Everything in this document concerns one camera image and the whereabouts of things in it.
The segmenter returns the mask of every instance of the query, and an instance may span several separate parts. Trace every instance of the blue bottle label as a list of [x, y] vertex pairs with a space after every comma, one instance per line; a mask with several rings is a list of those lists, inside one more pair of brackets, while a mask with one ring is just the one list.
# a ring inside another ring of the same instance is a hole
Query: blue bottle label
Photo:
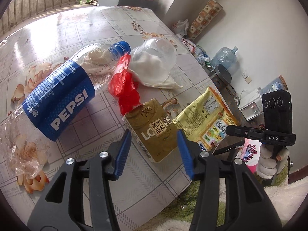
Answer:
[[23, 109], [34, 126], [56, 141], [94, 96], [93, 84], [85, 70], [68, 60], [31, 92], [23, 102]]

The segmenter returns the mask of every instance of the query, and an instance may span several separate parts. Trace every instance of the brown baseboard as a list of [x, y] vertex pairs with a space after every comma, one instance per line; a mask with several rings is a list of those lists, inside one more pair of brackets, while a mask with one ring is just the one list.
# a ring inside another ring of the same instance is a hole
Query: brown baseboard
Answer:
[[300, 170], [290, 174], [289, 176], [289, 184], [298, 181], [300, 179], [303, 179], [304, 177], [308, 176], [308, 165], [301, 168]]

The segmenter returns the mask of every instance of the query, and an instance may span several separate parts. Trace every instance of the red plastic packaging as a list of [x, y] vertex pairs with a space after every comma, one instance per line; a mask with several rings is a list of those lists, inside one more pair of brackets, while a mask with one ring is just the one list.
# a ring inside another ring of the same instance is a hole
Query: red plastic packaging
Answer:
[[127, 53], [119, 59], [108, 84], [109, 93], [119, 101], [122, 115], [140, 105], [140, 96], [136, 88], [138, 83], [133, 82], [133, 75], [127, 71], [130, 60], [131, 56]]

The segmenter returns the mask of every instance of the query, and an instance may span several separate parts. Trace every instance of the table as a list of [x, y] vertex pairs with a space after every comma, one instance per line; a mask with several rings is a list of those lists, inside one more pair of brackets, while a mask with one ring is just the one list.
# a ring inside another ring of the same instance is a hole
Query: table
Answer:
[[[133, 49], [155, 36], [168, 39], [177, 49], [176, 65], [171, 75], [183, 88], [161, 90], [140, 85], [141, 102], [156, 98], [163, 103], [177, 98], [184, 109], [209, 85], [215, 88], [189, 50], [150, 9], [75, 9], [32, 22], [9, 36], [0, 47], [0, 125], [19, 103], [12, 102], [17, 85], [21, 84], [19, 88], [22, 88], [30, 74], [53, 69], [91, 43], [113, 44], [124, 40]], [[124, 130], [117, 101], [108, 91], [98, 91], [50, 148], [43, 171], [52, 179], [67, 158], [89, 159], [119, 140]], [[144, 224], [172, 202], [189, 183], [178, 149], [160, 163], [151, 163], [133, 142], [123, 175], [117, 182], [110, 182], [121, 230], [133, 230]], [[28, 194], [23, 186], [18, 186], [3, 156], [0, 156], [0, 188], [18, 217], [27, 223], [41, 192]], [[84, 183], [83, 197], [85, 222], [91, 225], [88, 180]]]
[[158, 6], [157, 0], [97, 0], [97, 6], [138, 6], [153, 11]]

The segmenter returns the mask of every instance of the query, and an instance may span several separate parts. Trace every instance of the white glove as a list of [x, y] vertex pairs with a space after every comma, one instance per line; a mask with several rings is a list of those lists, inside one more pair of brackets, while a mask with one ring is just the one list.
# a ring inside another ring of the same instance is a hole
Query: white glove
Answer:
[[280, 173], [285, 167], [289, 151], [284, 147], [276, 156], [276, 160], [272, 159], [273, 145], [262, 144], [260, 146], [260, 158], [256, 168], [257, 174], [263, 179], [270, 179], [277, 172]]

